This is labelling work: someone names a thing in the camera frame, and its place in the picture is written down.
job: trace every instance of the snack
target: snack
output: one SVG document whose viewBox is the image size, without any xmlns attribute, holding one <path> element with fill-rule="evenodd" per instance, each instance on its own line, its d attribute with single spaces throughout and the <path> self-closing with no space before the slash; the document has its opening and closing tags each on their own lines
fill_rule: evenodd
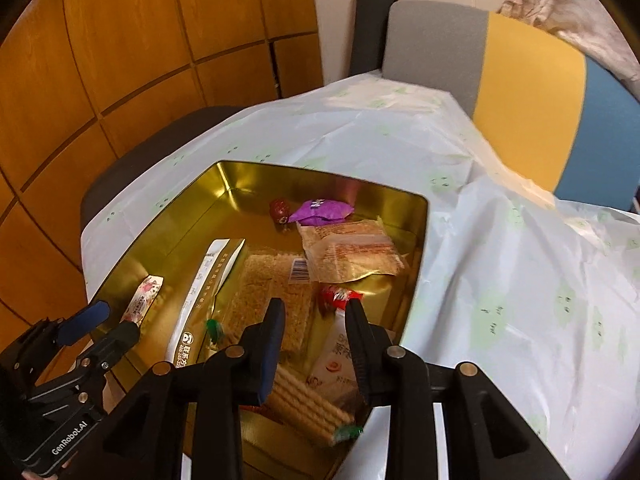
<svg viewBox="0 0 640 480">
<path fill-rule="evenodd" d="M 265 405 L 283 422 L 322 446 L 334 446 L 362 432 L 353 425 L 353 415 L 323 399 L 281 365 Z"/>
<path fill-rule="evenodd" d="M 149 307 L 158 295 L 163 280 L 164 278 L 161 276 L 147 276 L 142 280 L 120 321 L 133 321 L 140 326 Z"/>
<path fill-rule="evenodd" d="M 298 226 L 311 279 L 345 283 L 370 274 L 399 274 L 402 258 L 380 220 Z"/>
<path fill-rule="evenodd" d="M 320 303 L 318 308 L 320 314 L 325 316 L 329 312 L 334 312 L 336 308 L 345 309 L 349 300 L 361 300 L 364 294 L 355 292 L 348 288 L 337 285 L 324 285 L 320 289 Z"/>
<path fill-rule="evenodd" d="M 289 216 L 289 222 L 305 226 L 321 226 L 344 222 L 353 213 L 353 207 L 337 200 L 308 200 Z"/>
<path fill-rule="evenodd" d="M 291 211 L 283 198 L 277 198 L 269 204 L 269 215 L 276 224 L 286 224 Z"/>
<path fill-rule="evenodd" d="M 344 325 L 344 306 L 338 306 L 335 311 L 334 325 L 306 384 L 345 412 L 355 413 L 360 406 L 361 397 Z"/>
<path fill-rule="evenodd" d="M 180 368 L 194 364 L 206 332 L 206 320 L 214 310 L 220 287 L 244 245 L 244 239 L 213 240 L 184 299 L 165 359 Z"/>
<path fill-rule="evenodd" d="M 271 298 L 280 298 L 285 305 L 282 351 L 300 352 L 311 328 L 314 288 L 306 260 L 299 254 L 247 257 L 238 292 L 222 320 L 225 334 L 239 339 L 246 327 L 260 323 Z"/>
</svg>

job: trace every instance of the red candy wrapper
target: red candy wrapper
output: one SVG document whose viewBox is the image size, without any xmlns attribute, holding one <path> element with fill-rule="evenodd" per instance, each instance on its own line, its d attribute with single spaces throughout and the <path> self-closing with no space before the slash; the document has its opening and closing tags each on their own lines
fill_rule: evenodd
<svg viewBox="0 0 640 480">
<path fill-rule="evenodd" d="M 336 308 L 344 310 L 349 300 L 361 300 L 364 294 L 337 285 L 323 285 L 320 289 L 320 313 L 324 316 Z"/>
<path fill-rule="evenodd" d="M 269 204 L 269 215 L 276 224 L 286 224 L 289 222 L 291 211 L 289 205 L 282 198 L 272 200 Z"/>
</svg>

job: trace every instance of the purple candy wrapper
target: purple candy wrapper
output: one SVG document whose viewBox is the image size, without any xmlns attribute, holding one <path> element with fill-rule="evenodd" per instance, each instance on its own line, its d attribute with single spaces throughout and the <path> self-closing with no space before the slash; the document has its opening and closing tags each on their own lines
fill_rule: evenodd
<svg viewBox="0 0 640 480">
<path fill-rule="evenodd" d="M 353 213 L 353 207 L 337 200 L 308 200 L 303 203 L 293 215 L 289 217 L 289 222 L 299 222 L 305 226 L 321 226 L 328 224 L 339 224 Z"/>
</svg>

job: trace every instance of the metal screw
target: metal screw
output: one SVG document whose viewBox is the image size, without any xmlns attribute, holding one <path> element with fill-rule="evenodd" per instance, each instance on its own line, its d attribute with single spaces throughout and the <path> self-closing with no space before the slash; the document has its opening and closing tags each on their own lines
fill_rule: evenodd
<svg viewBox="0 0 640 480">
<path fill-rule="evenodd" d="M 233 345 L 225 350 L 225 354 L 227 357 L 237 359 L 244 355 L 244 348 L 242 348 L 240 345 Z"/>
<path fill-rule="evenodd" d="M 478 367 L 473 363 L 462 363 L 460 365 L 460 373 L 467 377 L 473 377 L 478 373 Z"/>
<path fill-rule="evenodd" d="M 167 361 L 161 361 L 154 364 L 154 367 L 151 368 L 151 370 L 153 371 L 154 375 L 167 375 L 171 371 L 171 364 L 169 364 Z"/>
<path fill-rule="evenodd" d="M 386 349 L 386 354 L 393 359 L 402 359 L 406 355 L 406 350 L 401 346 L 390 346 Z"/>
</svg>

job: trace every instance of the metal tray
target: metal tray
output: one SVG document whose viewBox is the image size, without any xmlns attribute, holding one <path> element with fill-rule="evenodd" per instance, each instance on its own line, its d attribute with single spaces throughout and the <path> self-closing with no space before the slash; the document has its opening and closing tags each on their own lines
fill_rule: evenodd
<svg viewBox="0 0 640 480">
<path fill-rule="evenodd" d="M 245 248 L 216 296 L 216 310 L 226 308 L 233 297 L 247 250 L 264 247 L 302 252 L 296 229 L 283 230 L 271 220 L 269 202 L 275 198 L 285 198 L 292 210 L 305 200 L 342 200 L 354 205 L 357 219 L 382 219 L 409 263 L 408 273 L 369 276 L 348 286 L 366 293 L 363 305 L 370 322 L 392 330 L 399 339 L 414 296 L 425 243 L 426 199 L 319 171 L 218 162 L 165 206 L 124 254 L 94 298 L 107 301 L 112 309 L 110 319 L 100 327 L 104 332 L 119 322 L 136 287 L 148 274 L 164 277 L 162 289 L 141 326 L 140 343 L 113 369 L 125 389 L 130 389 L 153 364 L 164 360 L 182 302 L 212 240 L 246 239 Z M 316 313 L 305 355 L 289 363 L 301 376 L 306 376 L 318 356 L 330 325 L 330 319 Z M 206 359 L 209 353 L 203 346 L 200 358 Z M 187 452 L 191 420 L 185 438 Z M 351 447 L 351 443 L 330 449 L 316 447 L 291 428 L 251 412 L 242 412 L 242 440 L 245 478 L 249 480 L 331 478 Z"/>
</svg>

